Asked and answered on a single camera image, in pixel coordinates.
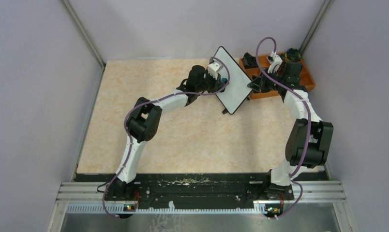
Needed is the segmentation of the white whiteboard black frame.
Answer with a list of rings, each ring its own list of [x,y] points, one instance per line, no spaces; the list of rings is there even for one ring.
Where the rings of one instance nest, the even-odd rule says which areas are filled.
[[[232,115],[249,97],[252,90],[247,87],[247,84],[251,80],[223,46],[217,49],[213,56],[213,61],[222,64],[219,74],[222,78],[228,79],[228,85],[224,92],[217,93],[216,96],[224,109],[228,110],[228,114]]]

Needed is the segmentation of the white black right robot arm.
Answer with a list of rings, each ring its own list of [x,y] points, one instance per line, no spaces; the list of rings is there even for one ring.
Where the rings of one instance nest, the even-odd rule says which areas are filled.
[[[302,172],[327,161],[333,135],[333,124],[318,116],[310,103],[308,90],[300,84],[302,65],[286,62],[261,68],[248,84],[253,91],[276,91],[290,110],[295,123],[285,146],[285,159],[268,174],[262,194],[275,199],[288,192],[288,187]]]

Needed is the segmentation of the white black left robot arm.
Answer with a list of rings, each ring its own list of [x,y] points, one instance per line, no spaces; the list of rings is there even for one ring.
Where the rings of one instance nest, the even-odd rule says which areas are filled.
[[[216,95],[224,92],[230,76],[221,77],[219,71],[227,66],[217,61],[207,67],[194,65],[188,78],[170,94],[157,99],[140,97],[124,119],[124,129],[128,140],[121,164],[106,191],[113,189],[117,196],[128,200],[134,195],[133,182],[136,168],[148,141],[156,134],[161,116],[193,103],[198,96]]]

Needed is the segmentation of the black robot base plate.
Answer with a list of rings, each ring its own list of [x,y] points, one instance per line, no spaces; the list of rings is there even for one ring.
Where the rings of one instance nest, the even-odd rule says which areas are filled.
[[[328,179],[325,172],[303,173],[298,184],[276,187],[267,173],[251,174],[138,174],[136,180],[118,190],[120,182],[92,183],[81,175],[79,189],[62,191],[61,198],[75,202],[96,202],[96,211],[113,214],[134,212],[231,212],[260,211],[259,201],[282,207],[294,201],[310,184]]]

